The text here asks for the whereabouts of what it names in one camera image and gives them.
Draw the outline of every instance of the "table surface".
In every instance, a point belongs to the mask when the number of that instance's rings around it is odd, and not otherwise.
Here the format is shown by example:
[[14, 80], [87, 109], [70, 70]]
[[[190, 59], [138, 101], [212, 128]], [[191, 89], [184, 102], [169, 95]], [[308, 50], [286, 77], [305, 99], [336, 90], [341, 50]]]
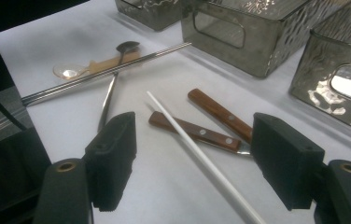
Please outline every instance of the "table surface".
[[[141, 43], [142, 55], [183, 42], [180, 22], [162, 32], [117, 12], [115, 1], [82, 5], [0, 33], [0, 53], [21, 96], [64, 83], [52, 74], [57, 63], [88, 65], [118, 55], [126, 40]], [[288, 88], [303, 49], [269, 77], [257, 79], [194, 47], [127, 69], [119, 75], [109, 118], [134, 111], [137, 158], [116, 211], [94, 210], [95, 223], [246, 223], [204, 174], [177, 134], [148, 124], [159, 110], [151, 91], [173, 116], [235, 136], [188, 99], [199, 88], [252, 126], [256, 112], [276, 116], [326, 150], [325, 163], [351, 161], [351, 127], [291, 97]], [[84, 85], [28, 113], [52, 162], [81, 158], [97, 134], [111, 77]], [[249, 158], [198, 143], [267, 223], [314, 223], [310, 210], [289, 212]]]

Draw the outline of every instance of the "silverware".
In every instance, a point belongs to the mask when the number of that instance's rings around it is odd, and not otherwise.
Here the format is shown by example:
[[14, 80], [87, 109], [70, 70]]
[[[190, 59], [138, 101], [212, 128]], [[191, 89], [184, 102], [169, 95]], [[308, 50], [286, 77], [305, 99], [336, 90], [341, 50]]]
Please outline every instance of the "silverware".
[[213, 177], [213, 181], [225, 194], [228, 202], [235, 211], [242, 217], [246, 219], [246, 223], [254, 224], [265, 224], [265, 220], [260, 216], [251, 204], [246, 200], [244, 195], [242, 195], [236, 187], [229, 181], [229, 179], [216, 167], [216, 165], [208, 158], [204, 152], [193, 142], [193, 140], [188, 136], [188, 134], [182, 129], [182, 127], [173, 119], [170, 113], [159, 103], [159, 101], [150, 93], [147, 92], [152, 101], [158, 106], [163, 115], [169, 120], [169, 122], [174, 126], [176, 131], [181, 135], [181, 137], [187, 143], [190, 152], [195, 156], [200, 164], [205, 169], [206, 174], [210, 174]]
[[56, 86], [56, 87], [53, 87], [53, 88], [49, 88], [49, 89], [44, 90], [44, 91], [39, 91], [37, 93], [25, 96], [25, 97], [21, 98], [21, 102], [22, 102], [22, 104], [24, 106], [39, 104], [39, 103], [47, 100], [50, 97], [54, 97], [54, 96], [56, 96], [57, 94], [59, 94], [61, 92], [65, 92], [65, 91], [71, 90], [71, 89], [73, 89], [76, 86], [80, 86], [80, 85], [82, 85], [84, 83], [87, 83], [89, 81], [94, 81], [94, 80], [98, 80], [98, 79], [103, 78], [103, 77], [110, 76], [114, 72], [118, 72], [118, 71], [123, 70], [123, 69], [125, 69], [127, 67], [130, 67], [132, 65], [138, 65], [140, 63], [145, 63], [145, 62], [151, 61], [151, 60], [159, 58], [159, 57], [161, 57], [163, 55], [172, 53], [172, 52], [177, 51], [179, 49], [183, 49], [183, 48], [185, 48], [185, 47], [187, 47], [189, 45], [190, 45], [190, 43], [187, 42], [187, 43], [183, 43], [183, 44], [180, 44], [180, 45], [176, 45], [176, 46], [171, 47], [169, 49], [164, 49], [164, 50], [160, 50], [160, 51], [155, 52], [155, 53], [151, 53], [151, 54], [149, 54], [147, 56], [144, 56], [144, 57], [141, 57], [139, 59], [133, 60], [133, 61], [131, 61], [129, 63], [123, 63], [123, 64], [121, 64], [119, 66], [106, 69], [106, 70], [104, 70], [102, 72], [98, 72], [96, 74], [92, 74], [92, 75], [87, 76], [87, 77], [81, 77], [81, 78], [75, 79], [73, 81], [69, 81], [67, 83], [64, 83], [62, 85], [59, 85], [59, 86]]
[[[138, 45], [140, 45], [140, 43], [138, 43], [138, 42], [126, 41], [126, 42], [120, 44], [119, 46], [117, 46], [117, 51], [120, 52], [118, 66], [122, 64], [123, 57], [125, 56], [125, 53], [137, 48]], [[115, 84], [117, 83], [117, 80], [118, 80], [118, 73], [119, 73], [118, 71], [114, 73], [114, 77], [112, 78], [111, 83], [109, 83], [108, 92], [107, 92], [106, 97], [104, 99], [103, 111], [102, 111], [102, 115], [100, 117], [99, 127], [98, 127], [97, 132], [100, 132], [106, 124], [106, 115], [108, 114], [109, 103], [111, 102], [111, 97], [112, 97], [112, 94], [114, 93]]]
[[215, 119], [229, 127], [248, 144], [251, 144], [252, 128], [237, 118], [224, 106], [217, 103], [210, 96], [199, 89], [194, 89], [188, 93], [188, 98], [201, 109], [213, 116]]
[[[231, 153], [250, 156], [250, 146], [237, 138], [214, 132], [205, 127], [187, 122], [183, 119], [174, 118], [181, 128], [193, 140], [201, 141], [209, 145], [225, 149]], [[176, 133], [176, 129], [169, 120], [159, 111], [154, 111], [148, 120], [149, 124], [164, 130]]]

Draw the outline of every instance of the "white chopstick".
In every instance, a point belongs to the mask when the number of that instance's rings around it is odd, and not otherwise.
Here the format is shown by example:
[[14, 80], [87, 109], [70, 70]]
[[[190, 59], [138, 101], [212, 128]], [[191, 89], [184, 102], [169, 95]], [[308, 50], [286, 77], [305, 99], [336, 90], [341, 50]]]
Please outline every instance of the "white chopstick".
[[188, 136], [188, 134], [178, 125], [178, 123], [173, 119], [173, 117], [164, 109], [164, 107], [158, 102], [158, 100], [147, 91], [147, 94], [152, 99], [152, 101], [158, 106], [163, 115], [169, 120], [181, 137], [187, 141], [187, 144], [193, 154], [200, 160], [203, 166], [213, 175], [216, 181], [223, 187], [228, 194], [228, 196], [235, 202], [233, 208], [237, 207], [242, 212], [243, 217], [248, 220], [246, 223], [257, 223], [264, 224], [266, 223], [260, 214], [255, 211], [255, 209], [248, 203], [248, 201], [243, 197], [239, 191], [232, 185], [232, 183], [226, 178], [226, 176], [220, 172], [216, 165], [211, 162], [211, 160], [202, 152], [202, 150], [195, 144], [195, 142]]

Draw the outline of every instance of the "wooden handle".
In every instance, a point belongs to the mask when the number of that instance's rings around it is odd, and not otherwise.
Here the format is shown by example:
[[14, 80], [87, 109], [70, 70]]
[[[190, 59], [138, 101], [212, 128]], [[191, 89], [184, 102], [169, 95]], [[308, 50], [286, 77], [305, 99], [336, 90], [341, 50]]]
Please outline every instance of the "wooden handle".
[[[186, 122], [185, 120], [182, 120], [182, 119], [175, 118], [175, 121], [190, 136], [190, 138], [194, 140], [205, 142], [205, 143], [214, 145], [216, 147], [226, 149], [227, 151], [230, 151], [233, 153], [237, 153], [239, 150], [239, 147], [241, 146], [241, 141], [238, 139], [226, 136], [221, 133], [210, 131], [198, 125]], [[165, 130], [176, 133], [176, 129], [161, 112], [158, 112], [158, 111], [153, 112], [153, 114], [149, 118], [149, 123], [156, 127], [160, 127]]]
[[[132, 60], [138, 59], [139, 57], [140, 57], [140, 52], [138, 51], [127, 53], [123, 57], [123, 63], [128, 63]], [[95, 73], [104, 71], [108, 68], [117, 66], [118, 62], [119, 62], [119, 57], [108, 59], [99, 63], [95, 61], [91, 61], [89, 64], [89, 71], [91, 74], [95, 74]]]
[[211, 116], [228, 126], [243, 138], [248, 144], [251, 144], [252, 128], [238, 119], [227, 110], [225, 107], [211, 99], [208, 95], [199, 89], [195, 89], [188, 93], [188, 97], [193, 103], [201, 107], [204, 111], [208, 112]]

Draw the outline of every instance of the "knife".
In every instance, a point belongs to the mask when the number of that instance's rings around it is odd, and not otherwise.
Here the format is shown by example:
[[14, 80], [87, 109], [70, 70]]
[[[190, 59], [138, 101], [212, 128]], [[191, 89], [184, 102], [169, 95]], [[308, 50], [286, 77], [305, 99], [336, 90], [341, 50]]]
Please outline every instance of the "knife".
[[[201, 141], [215, 147], [227, 150], [232, 153], [249, 155], [249, 146], [244, 144], [239, 139], [217, 133], [198, 126], [193, 123], [189, 123], [182, 119], [174, 118], [175, 121], [182, 127], [182, 129], [190, 136], [190, 138]], [[155, 111], [150, 116], [148, 122], [151, 125], [177, 133], [176, 129], [169, 122], [169, 120], [163, 115], [163, 113]]]
[[233, 130], [237, 135], [251, 144], [252, 128], [237, 118], [233, 113], [224, 106], [217, 103], [211, 97], [199, 89], [194, 89], [188, 93], [188, 97], [193, 103], [208, 112], [215, 119]]

